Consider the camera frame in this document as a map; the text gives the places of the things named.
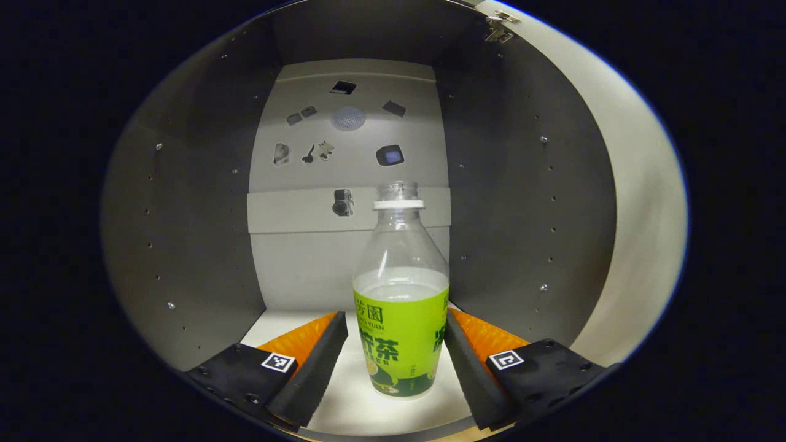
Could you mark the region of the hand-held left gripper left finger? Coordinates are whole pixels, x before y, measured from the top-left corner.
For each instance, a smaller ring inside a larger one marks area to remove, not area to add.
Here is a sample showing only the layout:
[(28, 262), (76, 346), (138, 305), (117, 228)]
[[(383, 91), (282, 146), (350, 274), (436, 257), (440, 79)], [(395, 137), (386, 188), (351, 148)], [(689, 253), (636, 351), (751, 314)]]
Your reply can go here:
[(231, 344), (185, 375), (251, 419), (296, 433), (322, 403), (347, 338), (346, 314), (334, 311), (262, 345)]

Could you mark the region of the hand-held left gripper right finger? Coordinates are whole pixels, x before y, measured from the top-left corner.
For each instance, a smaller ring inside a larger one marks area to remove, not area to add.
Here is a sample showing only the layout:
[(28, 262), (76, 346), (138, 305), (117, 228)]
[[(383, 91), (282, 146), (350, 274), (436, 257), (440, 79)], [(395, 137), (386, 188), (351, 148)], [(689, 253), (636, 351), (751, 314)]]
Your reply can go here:
[(593, 363), (555, 339), (525, 341), (454, 308), (444, 342), (480, 430), (531, 424), (620, 369)]

